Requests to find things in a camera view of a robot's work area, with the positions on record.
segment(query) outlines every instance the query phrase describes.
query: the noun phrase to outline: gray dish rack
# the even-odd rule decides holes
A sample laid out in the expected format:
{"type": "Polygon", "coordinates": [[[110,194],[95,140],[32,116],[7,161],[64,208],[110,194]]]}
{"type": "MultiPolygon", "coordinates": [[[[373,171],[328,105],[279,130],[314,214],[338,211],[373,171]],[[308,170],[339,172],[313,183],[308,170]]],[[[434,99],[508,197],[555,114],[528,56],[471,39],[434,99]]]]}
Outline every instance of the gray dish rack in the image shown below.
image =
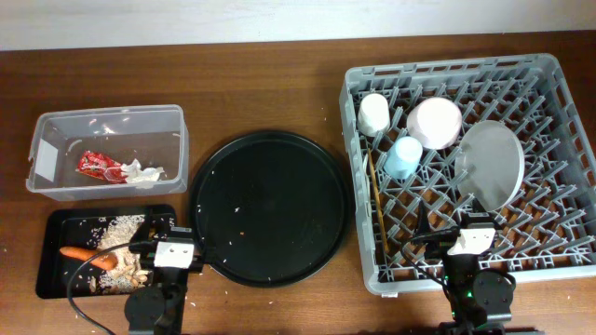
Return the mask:
{"type": "MultiPolygon", "coordinates": [[[[596,275],[596,160],[577,114],[559,62],[548,54],[469,60],[442,60],[350,69],[340,95],[340,109],[356,197],[356,225],[364,284],[373,294],[440,289],[400,256],[400,242],[412,236],[418,203],[424,201],[432,229],[456,225],[471,211],[473,195],[462,196],[454,160],[463,135],[483,120],[503,122],[521,141],[525,174],[514,200],[494,211],[504,230],[481,268],[513,274],[519,282],[596,275]],[[357,129],[359,103],[367,94],[383,94],[391,127],[366,137],[357,129]],[[407,134],[408,112],[430,97],[455,102],[463,125],[454,146],[425,150],[409,179],[391,179],[382,167],[386,151],[407,134]],[[381,206],[390,251],[381,245],[370,175],[364,161],[372,157],[382,195],[381,206]]],[[[434,275],[440,262],[427,261],[424,248],[411,257],[434,275]]]]}

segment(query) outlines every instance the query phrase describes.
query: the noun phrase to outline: white label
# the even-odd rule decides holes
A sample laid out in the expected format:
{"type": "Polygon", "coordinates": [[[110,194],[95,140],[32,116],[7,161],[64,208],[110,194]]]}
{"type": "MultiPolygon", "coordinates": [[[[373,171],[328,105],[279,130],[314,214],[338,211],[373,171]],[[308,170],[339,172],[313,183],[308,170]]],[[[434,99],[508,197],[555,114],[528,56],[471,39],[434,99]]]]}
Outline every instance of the white label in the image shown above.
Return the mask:
{"type": "Polygon", "coordinates": [[[58,149],[44,140],[39,140],[37,157],[35,159],[35,174],[54,182],[58,149]]]}
{"type": "Polygon", "coordinates": [[[453,247],[447,250],[447,254],[480,255],[488,250],[493,244],[494,228],[461,229],[453,247]]]}
{"type": "Polygon", "coordinates": [[[183,233],[191,233],[193,231],[190,228],[184,228],[184,227],[171,227],[170,229],[172,232],[183,232],[183,233]]]}
{"type": "Polygon", "coordinates": [[[488,218],[488,213],[468,213],[470,218],[488,218]]]}
{"type": "Polygon", "coordinates": [[[159,242],[153,264],[157,267],[188,269],[193,262],[194,251],[195,245],[192,243],[159,242]]]}

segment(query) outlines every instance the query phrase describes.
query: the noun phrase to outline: white wall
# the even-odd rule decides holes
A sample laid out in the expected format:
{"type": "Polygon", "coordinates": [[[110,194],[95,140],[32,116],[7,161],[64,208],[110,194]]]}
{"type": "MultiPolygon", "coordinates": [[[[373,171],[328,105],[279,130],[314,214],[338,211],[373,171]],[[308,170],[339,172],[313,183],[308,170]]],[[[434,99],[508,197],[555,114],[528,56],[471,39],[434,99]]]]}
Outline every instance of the white wall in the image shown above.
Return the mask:
{"type": "Polygon", "coordinates": [[[596,0],[0,0],[37,49],[596,29],[596,0]]]}

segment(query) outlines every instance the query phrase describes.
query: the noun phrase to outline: carrot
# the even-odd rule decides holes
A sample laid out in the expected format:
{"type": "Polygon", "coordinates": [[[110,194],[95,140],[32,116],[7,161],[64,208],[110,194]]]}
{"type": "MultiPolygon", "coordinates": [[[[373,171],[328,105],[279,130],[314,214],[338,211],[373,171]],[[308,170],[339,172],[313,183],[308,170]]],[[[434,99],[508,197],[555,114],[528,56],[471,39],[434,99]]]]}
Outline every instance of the carrot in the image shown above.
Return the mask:
{"type": "MultiPolygon", "coordinates": [[[[77,248],[77,247],[62,247],[60,248],[60,253],[66,257],[78,259],[81,261],[86,261],[93,257],[95,254],[100,252],[99,250],[88,250],[84,248],[77,248]]],[[[118,264],[118,258],[114,254],[107,254],[105,256],[99,257],[91,262],[91,264],[102,268],[105,271],[109,271],[115,268],[118,264]]]]}

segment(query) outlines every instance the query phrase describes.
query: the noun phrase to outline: black round plate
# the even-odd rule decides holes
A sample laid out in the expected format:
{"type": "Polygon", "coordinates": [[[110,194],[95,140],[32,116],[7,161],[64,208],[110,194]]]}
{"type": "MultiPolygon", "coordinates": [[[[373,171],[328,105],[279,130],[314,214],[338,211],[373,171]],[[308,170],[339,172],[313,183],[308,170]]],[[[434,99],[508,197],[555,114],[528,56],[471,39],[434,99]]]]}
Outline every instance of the black round plate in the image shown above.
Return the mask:
{"type": "Polygon", "coordinates": [[[198,171],[191,192],[190,218],[206,263],[249,286],[278,287],[314,274],[350,222],[335,160],[287,132],[226,144],[198,171]]]}

